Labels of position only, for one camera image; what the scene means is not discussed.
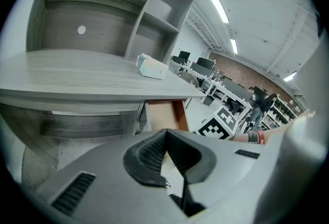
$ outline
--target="wristwatch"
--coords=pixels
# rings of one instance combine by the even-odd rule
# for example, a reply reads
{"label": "wristwatch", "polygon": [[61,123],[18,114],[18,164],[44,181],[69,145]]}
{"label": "wristwatch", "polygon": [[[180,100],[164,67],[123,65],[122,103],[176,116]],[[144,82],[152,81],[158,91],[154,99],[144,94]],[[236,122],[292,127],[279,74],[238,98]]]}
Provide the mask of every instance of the wristwatch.
{"label": "wristwatch", "polygon": [[249,131],[248,132],[248,142],[253,144],[258,144],[258,134],[256,131]]}

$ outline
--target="white wall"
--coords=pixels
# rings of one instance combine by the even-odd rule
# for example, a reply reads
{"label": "white wall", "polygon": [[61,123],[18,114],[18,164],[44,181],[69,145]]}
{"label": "white wall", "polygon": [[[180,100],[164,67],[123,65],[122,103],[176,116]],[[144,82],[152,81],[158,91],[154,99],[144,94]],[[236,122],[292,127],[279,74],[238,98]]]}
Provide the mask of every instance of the white wall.
{"label": "white wall", "polygon": [[181,33],[171,54],[178,56],[181,50],[191,53],[189,57],[189,61],[191,62],[197,61],[200,56],[208,57],[210,54],[208,46],[192,29],[188,27],[187,24],[183,25]]}
{"label": "white wall", "polygon": [[34,0],[16,0],[0,33],[0,62],[26,50],[27,23]]}

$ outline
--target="brick wall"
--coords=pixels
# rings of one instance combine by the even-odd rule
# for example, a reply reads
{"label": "brick wall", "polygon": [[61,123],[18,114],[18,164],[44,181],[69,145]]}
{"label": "brick wall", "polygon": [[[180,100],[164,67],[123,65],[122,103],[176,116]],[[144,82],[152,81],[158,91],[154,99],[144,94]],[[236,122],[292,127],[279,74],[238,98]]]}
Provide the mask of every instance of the brick wall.
{"label": "brick wall", "polygon": [[289,103],[292,99],[281,87],[272,82],[270,79],[240,62],[221,56],[217,53],[211,53],[209,58],[216,60],[215,66],[222,70],[226,77],[232,79],[235,83],[241,84],[246,89],[257,86],[259,89],[267,90],[268,95],[276,92],[279,94],[280,99],[286,101],[287,103]]}

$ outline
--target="ceiling light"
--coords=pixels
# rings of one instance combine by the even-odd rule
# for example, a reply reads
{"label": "ceiling light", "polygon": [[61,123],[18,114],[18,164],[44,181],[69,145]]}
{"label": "ceiling light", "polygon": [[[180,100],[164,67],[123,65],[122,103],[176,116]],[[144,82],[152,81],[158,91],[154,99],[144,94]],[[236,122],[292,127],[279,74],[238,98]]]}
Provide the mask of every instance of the ceiling light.
{"label": "ceiling light", "polygon": [[236,41],[231,39],[231,43],[232,43],[232,47],[233,47],[233,51],[235,54],[237,54],[237,47],[236,47]]}
{"label": "ceiling light", "polygon": [[220,2],[220,0],[211,0],[215,6],[215,8],[217,9],[219,15],[221,16],[221,19],[224,23],[229,23],[228,22],[228,18],[226,16],[225,10]]}
{"label": "ceiling light", "polygon": [[288,82],[294,78],[294,76],[297,74],[297,71],[295,71],[293,74],[289,75],[288,77],[284,78],[283,80],[285,82]]}

